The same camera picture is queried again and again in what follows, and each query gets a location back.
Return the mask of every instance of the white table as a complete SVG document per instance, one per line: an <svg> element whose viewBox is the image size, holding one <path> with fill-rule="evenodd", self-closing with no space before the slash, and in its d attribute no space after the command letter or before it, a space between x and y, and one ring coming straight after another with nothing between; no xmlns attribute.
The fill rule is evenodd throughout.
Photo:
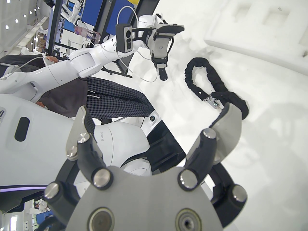
<svg viewBox="0 0 308 231"><path fill-rule="evenodd" d="M247 100L236 149L223 161L234 181L248 193L235 220L240 231L308 230L308 77L289 69L227 50L209 47L204 34L222 0L160 0L156 13L185 26L169 54L168 80L138 84L187 153L203 128L218 116L187 87L184 70L193 57L208 58L230 91ZM148 51L139 49L149 57ZM138 54L130 68L155 78L150 61ZM213 91L205 69L196 84Z"/></svg>

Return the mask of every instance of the ceiling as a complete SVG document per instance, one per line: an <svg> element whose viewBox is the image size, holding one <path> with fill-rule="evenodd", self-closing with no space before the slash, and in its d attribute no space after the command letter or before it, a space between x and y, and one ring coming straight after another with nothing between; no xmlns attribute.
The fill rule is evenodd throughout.
<svg viewBox="0 0 308 231"><path fill-rule="evenodd" d="M43 0L10 0L9 3L8 0L0 0L0 47L2 50L9 51L27 29L42 18L39 10L42 3Z"/></svg>

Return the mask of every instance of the black oval panel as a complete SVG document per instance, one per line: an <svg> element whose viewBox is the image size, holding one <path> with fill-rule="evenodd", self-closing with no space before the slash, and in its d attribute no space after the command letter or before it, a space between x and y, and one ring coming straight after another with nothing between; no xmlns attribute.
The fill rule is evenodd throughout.
<svg viewBox="0 0 308 231"><path fill-rule="evenodd" d="M30 120L27 117L22 117L19 120L17 125L17 129L15 132L15 139L19 142L23 142L26 139L28 128L29 128Z"/></svg>

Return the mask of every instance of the plaid pants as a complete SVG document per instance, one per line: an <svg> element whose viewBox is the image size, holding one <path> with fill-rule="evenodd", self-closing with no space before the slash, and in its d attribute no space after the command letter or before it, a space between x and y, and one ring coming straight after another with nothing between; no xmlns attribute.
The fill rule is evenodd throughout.
<svg viewBox="0 0 308 231"><path fill-rule="evenodd" d="M101 78L88 77L87 81L87 108L92 118L149 116L154 111L145 95L137 90Z"/></svg>

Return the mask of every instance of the purple light strip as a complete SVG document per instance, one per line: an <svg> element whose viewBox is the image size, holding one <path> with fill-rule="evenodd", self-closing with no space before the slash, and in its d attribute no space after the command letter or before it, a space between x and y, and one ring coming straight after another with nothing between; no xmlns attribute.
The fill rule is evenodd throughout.
<svg viewBox="0 0 308 231"><path fill-rule="evenodd" d="M10 192L10 191L29 190L29 189L46 189L46 187L19 187L19 188L7 188L7 189L0 189L0 192Z"/></svg>

